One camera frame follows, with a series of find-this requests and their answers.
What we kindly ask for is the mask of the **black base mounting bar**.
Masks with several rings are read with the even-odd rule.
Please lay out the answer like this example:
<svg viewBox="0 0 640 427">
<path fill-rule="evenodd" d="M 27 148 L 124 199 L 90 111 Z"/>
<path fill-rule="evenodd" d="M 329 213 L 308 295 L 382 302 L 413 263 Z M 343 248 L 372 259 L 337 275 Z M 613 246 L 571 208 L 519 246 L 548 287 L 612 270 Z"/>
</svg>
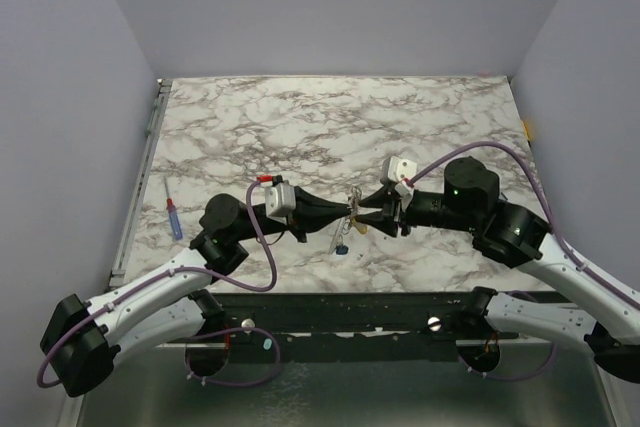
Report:
<svg viewBox="0 0 640 427">
<path fill-rule="evenodd" d="M 202 302 L 205 323 L 197 342 L 224 336 L 233 363 L 262 363 L 272 356 L 264 336 L 241 333 L 250 320 L 271 333 L 284 362 L 454 362 L 459 341 L 483 343 L 494 330 L 472 313 L 473 293 L 218 294 Z"/>
</svg>

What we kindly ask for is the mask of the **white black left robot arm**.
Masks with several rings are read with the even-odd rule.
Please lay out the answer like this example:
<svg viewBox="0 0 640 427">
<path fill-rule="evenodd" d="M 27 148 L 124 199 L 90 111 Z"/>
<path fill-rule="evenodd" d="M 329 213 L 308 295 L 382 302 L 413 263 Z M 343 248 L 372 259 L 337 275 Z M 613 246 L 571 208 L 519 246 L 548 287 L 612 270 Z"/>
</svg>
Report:
<svg viewBox="0 0 640 427">
<path fill-rule="evenodd" d="M 291 233 L 304 243 L 352 210 L 270 176 L 248 189 L 258 187 L 265 189 L 265 201 L 258 205 L 250 196 L 212 197 L 198 235 L 150 273 L 87 301 L 75 294 L 59 301 L 40 341 L 44 360 L 37 386 L 62 386 L 68 396 L 78 397 L 130 357 L 180 339 L 229 342 L 234 335 L 256 333 L 276 347 L 268 331 L 228 320 L 208 286 L 221 281 L 253 293 L 271 291 L 278 273 L 267 236 Z"/>
</svg>

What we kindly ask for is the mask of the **aluminium table edge rail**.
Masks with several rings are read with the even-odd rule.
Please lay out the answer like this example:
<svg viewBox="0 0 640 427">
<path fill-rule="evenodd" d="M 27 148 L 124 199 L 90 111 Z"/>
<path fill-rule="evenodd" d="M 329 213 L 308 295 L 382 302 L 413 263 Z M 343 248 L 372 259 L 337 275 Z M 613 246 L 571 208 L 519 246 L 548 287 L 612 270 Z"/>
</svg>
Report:
<svg viewBox="0 0 640 427">
<path fill-rule="evenodd" d="M 134 184 L 132 198 L 127 211 L 124 230 L 120 237 L 115 259 L 108 278 L 108 290 L 117 289 L 124 284 L 131 245 L 135 237 L 138 217 L 142 209 L 144 193 L 148 184 L 151 165 L 155 155 L 173 80 L 159 79 L 158 83 L 159 89 L 157 96 L 154 99 L 151 115 L 145 130 L 145 145 Z"/>
</svg>

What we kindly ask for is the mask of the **key with yellow tag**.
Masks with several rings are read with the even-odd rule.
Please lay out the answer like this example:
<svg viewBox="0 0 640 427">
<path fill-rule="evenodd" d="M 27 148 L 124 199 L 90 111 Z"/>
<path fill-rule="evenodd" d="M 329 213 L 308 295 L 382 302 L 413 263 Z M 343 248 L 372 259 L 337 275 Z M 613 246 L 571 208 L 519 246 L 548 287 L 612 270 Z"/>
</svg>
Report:
<svg viewBox="0 0 640 427">
<path fill-rule="evenodd" d="M 368 232 L 368 226 L 362 223 L 359 223 L 355 220 L 350 221 L 350 227 L 355 229 L 359 234 L 366 235 Z"/>
</svg>

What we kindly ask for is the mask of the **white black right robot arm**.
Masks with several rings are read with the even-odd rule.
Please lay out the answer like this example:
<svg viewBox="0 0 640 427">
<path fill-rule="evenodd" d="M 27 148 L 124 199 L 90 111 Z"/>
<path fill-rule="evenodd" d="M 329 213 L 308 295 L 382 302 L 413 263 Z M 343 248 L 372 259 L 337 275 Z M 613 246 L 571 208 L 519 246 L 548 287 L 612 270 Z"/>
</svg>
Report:
<svg viewBox="0 0 640 427">
<path fill-rule="evenodd" d="M 518 333 L 590 354 L 609 374 L 639 381 L 639 294 L 600 268 L 579 266 L 565 253 L 550 223 L 500 198 L 499 177 L 463 157 L 444 170 L 442 193 L 410 188 L 415 165 L 392 156 L 382 186 L 360 200 L 358 222 L 391 237 L 414 227 L 468 232 L 483 256 L 533 276 L 563 295 L 570 307 L 520 300 L 476 287 L 447 327 L 471 338 Z"/>
</svg>

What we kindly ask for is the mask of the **blue handled screwdriver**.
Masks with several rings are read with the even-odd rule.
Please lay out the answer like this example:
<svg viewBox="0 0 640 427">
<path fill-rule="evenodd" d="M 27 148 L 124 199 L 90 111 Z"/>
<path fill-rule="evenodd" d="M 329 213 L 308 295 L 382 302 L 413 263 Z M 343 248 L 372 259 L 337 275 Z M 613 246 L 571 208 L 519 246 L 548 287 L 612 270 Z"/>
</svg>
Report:
<svg viewBox="0 0 640 427">
<path fill-rule="evenodd" d="M 179 221 L 177 209 L 173 202 L 173 198 L 171 196 L 168 179 L 166 177 L 163 178 L 163 185 L 164 185 L 165 194 L 166 194 L 166 210 L 167 210 L 169 225 L 171 229 L 171 234 L 175 241 L 180 241 L 183 239 L 183 232 L 182 232 L 181 224 Z"/>
</svg>

